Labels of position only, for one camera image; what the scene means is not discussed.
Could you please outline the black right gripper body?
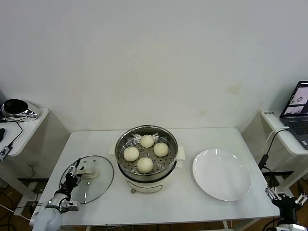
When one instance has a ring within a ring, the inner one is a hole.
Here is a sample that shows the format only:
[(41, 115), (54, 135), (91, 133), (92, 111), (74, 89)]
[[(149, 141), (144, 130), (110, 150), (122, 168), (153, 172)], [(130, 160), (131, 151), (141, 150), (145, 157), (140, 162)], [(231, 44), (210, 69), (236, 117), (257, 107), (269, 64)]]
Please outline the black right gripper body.
[(299, 209), (299, 204), (294, 197), (279, 193), (279, 197), (272, 199), (272, 203), (278, 207), (280, 213), (280, 223), (298, 223), (296, 210)]

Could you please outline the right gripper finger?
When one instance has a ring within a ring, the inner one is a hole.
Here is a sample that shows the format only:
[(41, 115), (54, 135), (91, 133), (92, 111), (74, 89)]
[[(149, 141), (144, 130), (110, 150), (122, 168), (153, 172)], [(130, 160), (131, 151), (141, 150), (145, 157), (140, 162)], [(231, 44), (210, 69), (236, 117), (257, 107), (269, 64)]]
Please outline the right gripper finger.
[(270, 186), (270, 180), (267, 182), (266, 188), (265, 188), (265, 194), (268, 196), (268, 198), (271, 201), (277, 201), (280, 199), (280, 196), (275, 191), (275, 187)]
[(299, 197), (295, 200), (295, 203), (298, 205), (304, 205), (304, 203), (308, 200), (308, 196), (304, 193), (301, 193)]

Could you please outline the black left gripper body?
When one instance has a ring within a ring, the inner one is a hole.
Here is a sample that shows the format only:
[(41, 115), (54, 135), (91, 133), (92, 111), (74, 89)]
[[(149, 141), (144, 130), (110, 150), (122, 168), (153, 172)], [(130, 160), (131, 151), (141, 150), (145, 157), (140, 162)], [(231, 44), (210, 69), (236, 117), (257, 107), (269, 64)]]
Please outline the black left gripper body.
[(61, 184), (61, 191), (63, 193), (71, 193), (77, 187), (78, 178), (76, 175), (66, 174), (65, 181)]

